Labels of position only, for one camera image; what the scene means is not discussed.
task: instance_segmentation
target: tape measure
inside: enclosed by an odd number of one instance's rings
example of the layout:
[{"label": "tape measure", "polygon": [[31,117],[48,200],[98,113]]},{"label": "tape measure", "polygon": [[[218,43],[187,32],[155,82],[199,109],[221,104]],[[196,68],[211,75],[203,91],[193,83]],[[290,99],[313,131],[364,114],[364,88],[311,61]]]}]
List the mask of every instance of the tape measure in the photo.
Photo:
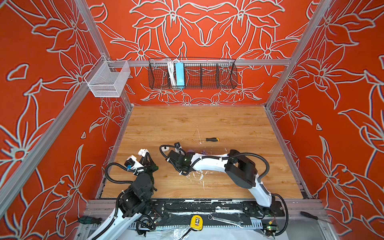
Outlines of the tape measure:
[{"label": "tape measure", "polygon": [[194,215],[189,226],[193,229],[201,231],[203,229],[203,218],[199,215]]}]

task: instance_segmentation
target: screwdriver handle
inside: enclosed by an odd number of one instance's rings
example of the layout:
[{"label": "screwdriver handle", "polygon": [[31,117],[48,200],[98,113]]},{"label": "screwdriver handle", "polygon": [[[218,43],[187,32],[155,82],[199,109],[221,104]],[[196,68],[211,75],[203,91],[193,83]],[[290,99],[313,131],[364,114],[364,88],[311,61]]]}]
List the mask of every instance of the screwdriver handle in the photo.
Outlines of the screwdriver handle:
[{"label": "screwdriver handle", "polygon": [[304,217],[308,217],[308,218],[312,218],[312,219],[315,219],[315,220],[319,220],[318,217],[313,216],[312,214],[310,214],[310,213],[308,213],[308,212],[303,212],[303,211],[301,211],[300,214],[303,215]]},{"label": "screwdriver handle", "polygon": [[218,138],[217,138],[217,137],[206,138],[205,140],[206,140],[207,142],[218,142]]}]

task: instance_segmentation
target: silver wrench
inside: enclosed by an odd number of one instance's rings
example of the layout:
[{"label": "silver wrench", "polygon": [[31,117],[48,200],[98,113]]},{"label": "silver wrench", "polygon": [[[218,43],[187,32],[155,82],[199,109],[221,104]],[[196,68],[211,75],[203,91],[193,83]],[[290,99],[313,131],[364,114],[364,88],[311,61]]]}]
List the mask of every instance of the silver wrench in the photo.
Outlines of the silver wrench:
[{"label": "silver wrench", "polygon": [[240,228],[243,228],[243,226],[241,224],[244,223],[243,221],[235,222],[235,221],[231,221],[231,220],[228,220],[228,219],[213,217],[212,214],[208,215],[208,219],[209,220],[216,220],[216,221],[220,221],[220,222],[226,222],[226,223],[229,223],[229,224],[232,224],[232,225],[236,225],[236,226],[238,226]]}]

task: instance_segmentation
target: black screwdriver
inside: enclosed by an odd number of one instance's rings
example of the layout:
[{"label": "black screwdriver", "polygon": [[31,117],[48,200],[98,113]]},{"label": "black screwdriver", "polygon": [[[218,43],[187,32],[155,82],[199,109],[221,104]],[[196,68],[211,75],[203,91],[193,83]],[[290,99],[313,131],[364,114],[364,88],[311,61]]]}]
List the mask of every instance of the black screwdriver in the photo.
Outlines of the black screwdriver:
[{"label": "black screwdriver", "polygon": [[212,138],[206,138],[206,139],[192,139],[192,141],[218,142],[218,138],[212,137]]},{"label": "black screwdriver", "polygon": [[315,219],[315,220],[320,220],[320,221],[323,221],[323,222],[327,222],[327,223],[333,224],[333,223],[331,223],[331,222],[329,222],[327,220],[324,220],[324,219],[318,218],[316,216],[313,216],[312,214],[310,214],[308,212],[301,211],[300,214],[303,215],[304,217],[308,217],[308,218],[312,218],[312,219]]}]

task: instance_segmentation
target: wooden tabletop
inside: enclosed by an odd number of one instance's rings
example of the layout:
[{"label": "wooden tabletop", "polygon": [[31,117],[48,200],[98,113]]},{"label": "wooden tabletop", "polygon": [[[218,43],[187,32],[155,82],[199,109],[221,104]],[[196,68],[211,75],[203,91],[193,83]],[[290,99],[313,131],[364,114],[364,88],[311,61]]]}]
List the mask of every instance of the wooden tabletop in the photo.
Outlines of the wooden tabletop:
[{"label": "wooden tabletop", "polygon": [[[219,142],[192,141],[211,137],[219,138]],[[159,151],[160,145],[176,142],[180,142],[185,151],[191,149],[198,153],[219,155],[231,149],[257,153],[270,164],[270,171],[263,178],[270,192],[284,198],[303,198],[263,107],[135,106],[115,158],[115,162],[124,164],[130,155],[137,157],[141,148],[149,150],[159,167],[153,174],[154,186],[158,189],[153,198],[252,199],[250,192],[235,185],[226,173],[205,170],[191,172],[189,176],[179,175]],[[261,174],[265,170],[264,163],[249,158]],[[118,167],[111,167],[110,176],[116,180],[136,178]],[[106,181],[102,197],[116,198],[127,188],[127,184]]]}]

